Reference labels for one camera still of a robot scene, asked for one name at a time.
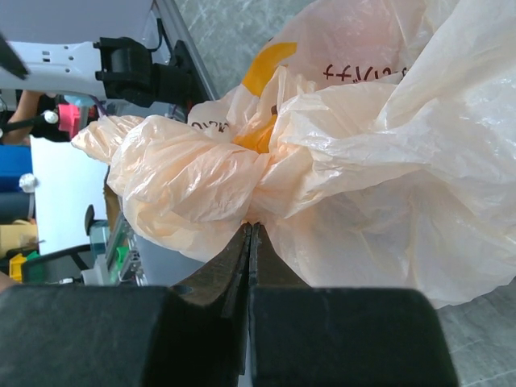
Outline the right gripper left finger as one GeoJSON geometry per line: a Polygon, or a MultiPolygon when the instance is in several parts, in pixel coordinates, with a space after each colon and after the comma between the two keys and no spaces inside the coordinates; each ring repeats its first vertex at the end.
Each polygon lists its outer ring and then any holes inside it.
{"type": "Polygon", "coordinates": [[[15,285],[1,294],[4,386],[236,386],[252,228],[171,287],[15,285]]]}

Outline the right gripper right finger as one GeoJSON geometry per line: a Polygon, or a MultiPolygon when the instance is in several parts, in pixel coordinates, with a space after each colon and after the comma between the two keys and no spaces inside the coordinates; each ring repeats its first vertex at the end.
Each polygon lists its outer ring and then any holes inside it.
{"type": "Polygon", "coordinates": [[[249,328],[255,386],[456,386],[435,309],[418,291],[315,288],[252,228],[249,328]]]}

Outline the orange plastic bag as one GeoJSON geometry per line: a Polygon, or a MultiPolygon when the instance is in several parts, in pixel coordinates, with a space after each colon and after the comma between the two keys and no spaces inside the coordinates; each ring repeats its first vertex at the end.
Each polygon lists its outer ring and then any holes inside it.
{"type": "Polygon", "coordinates": [[[102,117],[73,145],[183,256],[262,223],[310,285],[469,302],[515,276],[515,4],[313,2],[186,123],[102,117]]]}

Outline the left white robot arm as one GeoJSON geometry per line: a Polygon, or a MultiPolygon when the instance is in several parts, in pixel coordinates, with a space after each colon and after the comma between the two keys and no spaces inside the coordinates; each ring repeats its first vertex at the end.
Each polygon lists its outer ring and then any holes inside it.
{"type": "Polygon", "coordinates": [[[79,44],[35,44],[1,38],[1,88],[188,106],[196,97],[191,69],[153,61],[131,38],[79,44]]]}

